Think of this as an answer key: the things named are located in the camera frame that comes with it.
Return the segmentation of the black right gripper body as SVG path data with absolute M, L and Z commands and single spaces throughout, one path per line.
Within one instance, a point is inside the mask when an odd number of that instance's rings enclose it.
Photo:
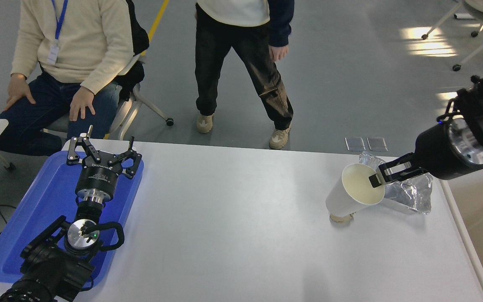
M 447 124 L 437 124 L 418 135 L 414 153 L 415 164 L 442 180 L 473 172 L 451 144 Z

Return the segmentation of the person's right hand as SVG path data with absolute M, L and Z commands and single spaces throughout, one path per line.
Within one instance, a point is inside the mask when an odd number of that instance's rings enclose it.
M 17 103 L 17 101 L 23 98 L 25 98 L 30 104 L 36 104 L 26 80 L 27 78 L 24 74 L 11 74 L 7 89 L 8 99 L 6 100 L 6 105 L 3 111 L 10 109 L 15 103 Z

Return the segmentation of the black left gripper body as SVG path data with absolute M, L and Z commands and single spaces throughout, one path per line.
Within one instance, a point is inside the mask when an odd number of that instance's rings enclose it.
M 121 174 L 121 164 L 116 164 L 113 167 L 95 163 L 83 166 L 75 188 L 75 194 L 80 198 L 85 198 L 87 193 L 98 193 L 100 191 L 102 197 L 113 198 L 118 177 Z

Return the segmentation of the person's left hand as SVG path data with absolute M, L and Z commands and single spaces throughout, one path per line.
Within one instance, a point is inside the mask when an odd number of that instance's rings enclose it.
M 276 47 L 269 45 L 269 50 L 270 50 L 270 59 L 272 62 L 280 61 L 286 57 L 286 55 L 289 53 L 289 46 L 281 46 L 281 47 Z
M 73 96 L 70 104 L 69 120 L 76 122 L 78 118 L 85 119 L 86 111 L 95 115 L 96 111 L 93 106 L 94 94 L 88 88 L 81 86 Z

